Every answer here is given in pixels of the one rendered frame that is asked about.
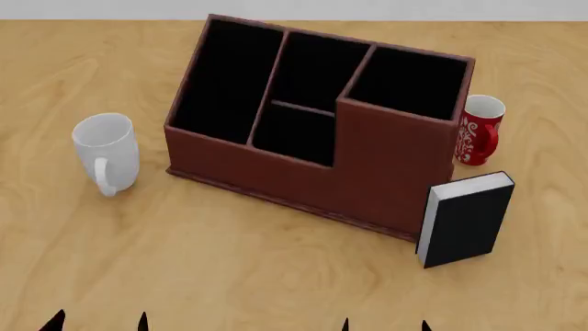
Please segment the black hardcover book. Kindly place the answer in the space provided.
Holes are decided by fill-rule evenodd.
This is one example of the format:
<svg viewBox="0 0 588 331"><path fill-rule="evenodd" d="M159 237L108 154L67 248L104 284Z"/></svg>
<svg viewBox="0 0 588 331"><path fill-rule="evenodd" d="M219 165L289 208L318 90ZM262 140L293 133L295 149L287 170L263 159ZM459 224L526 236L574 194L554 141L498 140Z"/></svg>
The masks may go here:
<svg viewBox="0 0 588 331"><path fill-rule="evenodd" d="M491 253L514 188L504 171L431 187L415 250L423 268Z"/></svg>

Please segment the brown leather desk caddy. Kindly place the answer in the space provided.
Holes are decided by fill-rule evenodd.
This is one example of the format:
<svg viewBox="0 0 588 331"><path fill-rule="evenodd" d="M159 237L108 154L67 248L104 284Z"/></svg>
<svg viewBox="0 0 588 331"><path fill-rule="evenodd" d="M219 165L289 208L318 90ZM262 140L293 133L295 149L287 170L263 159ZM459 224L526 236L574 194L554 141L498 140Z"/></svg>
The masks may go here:
<svg viewBox="0 0 588 331"><path fill-rule="evenodd" d="M167 171L414 241L474 65L211 15L164 123Z"/></svg>

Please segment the white ceramic mug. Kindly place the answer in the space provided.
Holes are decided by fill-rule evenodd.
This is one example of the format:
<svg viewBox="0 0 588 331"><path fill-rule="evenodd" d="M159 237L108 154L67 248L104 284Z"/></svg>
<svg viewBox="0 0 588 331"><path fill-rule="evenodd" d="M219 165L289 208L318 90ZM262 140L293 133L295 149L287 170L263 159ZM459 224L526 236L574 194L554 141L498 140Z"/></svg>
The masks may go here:
<svg viewBox="0 0 588 331"><path fill-rule="evenodd" d="M140 153L130 118L109 112L77 123L73 144L98 189L107 197L131 187L140 171Z"/></svg>

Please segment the red patterned mug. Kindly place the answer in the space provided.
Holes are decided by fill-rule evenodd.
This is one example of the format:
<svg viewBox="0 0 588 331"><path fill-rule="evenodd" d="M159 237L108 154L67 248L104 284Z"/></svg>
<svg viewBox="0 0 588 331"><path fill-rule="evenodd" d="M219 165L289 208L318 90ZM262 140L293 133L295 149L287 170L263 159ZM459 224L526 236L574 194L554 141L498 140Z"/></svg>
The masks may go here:
<svg viewBox="0 0 588 331"><path fill-rule="evenodd" d="M468 96L458 124L454 156L464 165L483 165L496 151L506 106L498 98Z"/></svg>

